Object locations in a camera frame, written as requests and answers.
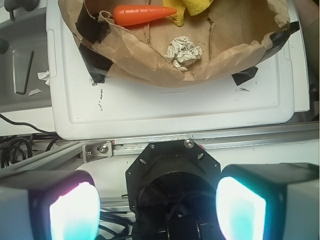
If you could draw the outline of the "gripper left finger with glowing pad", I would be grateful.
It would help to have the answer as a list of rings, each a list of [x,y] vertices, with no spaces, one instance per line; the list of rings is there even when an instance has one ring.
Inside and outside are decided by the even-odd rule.
[[[1,170],[2,240],[93,240],[101,201],[84,170]]]

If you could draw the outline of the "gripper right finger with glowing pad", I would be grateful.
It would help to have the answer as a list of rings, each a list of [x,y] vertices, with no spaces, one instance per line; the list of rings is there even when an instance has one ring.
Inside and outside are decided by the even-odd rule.
[[[312,163],[230,164],[216,189],[227,240],[318,240],[320,167]]]

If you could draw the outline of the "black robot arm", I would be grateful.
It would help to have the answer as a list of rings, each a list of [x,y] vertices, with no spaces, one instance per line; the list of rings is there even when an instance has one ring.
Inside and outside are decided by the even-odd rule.
[[[317,240],[320,167],[220,163],[185,141],[150,143],[125,172],[130,221],[101,209],[84,170],[0,172],[3,240]]]

